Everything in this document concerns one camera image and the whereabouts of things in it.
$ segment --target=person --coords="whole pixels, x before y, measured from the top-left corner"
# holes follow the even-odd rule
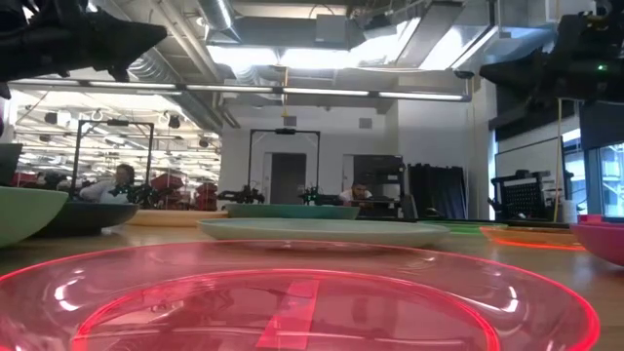
[[[344,206],[351,206],[353,200],[366,200],[372,197],[364,184],[354,182],[351,189],[347,189],[338,195]]]
[[[117,186],[132,185],[135,183],[135,169],[126,164],[117,166],[115,180],[100,181],[80,190],[80,197],[102,204],[127,204],[128,196],[118,194],[114,196],[110,193]]]

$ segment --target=window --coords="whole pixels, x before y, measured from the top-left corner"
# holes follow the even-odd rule
[[[624,143],[601,148],[603,214],[624,216]]]
[[[587,214],[587,192],[585,190],[585,158],[581,149],[580,129],[562,135],[564,138],[565,171],[571,174],[571,200],[580,215]]]

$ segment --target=desk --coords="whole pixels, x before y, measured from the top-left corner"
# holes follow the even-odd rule
[[[98,237],[32,239],[0,250],[0,274],[45,260],[86,252],[212,240],[196,228],[126,226]],[[432,250],[468,254],[515,265],[554,279],[585,297],[598,312],[602,333],[594,350],[624,350],[624,267],[587,252],[504,247],[477,236],[450,236]]]

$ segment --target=man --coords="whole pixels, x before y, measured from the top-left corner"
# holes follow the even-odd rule
[[[340,193],[340,195],[338,195],[338,198],[342,200],[344,206],[351,206],[351,202],[353,200],[366,200],[371,197],[372,194],[367,190],[367,187],[358,182],[354,182],[353,186],[351,186],[351,189],[345,190]]]

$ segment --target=pink bowl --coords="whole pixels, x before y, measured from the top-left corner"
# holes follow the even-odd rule
[[[610,223],[572,224],[572,233],[588,252],[624,266],[624,226]]]
[[[0,350],[590,350],[563,285],[453,253],[200,242],[88,253],[0,277]]]

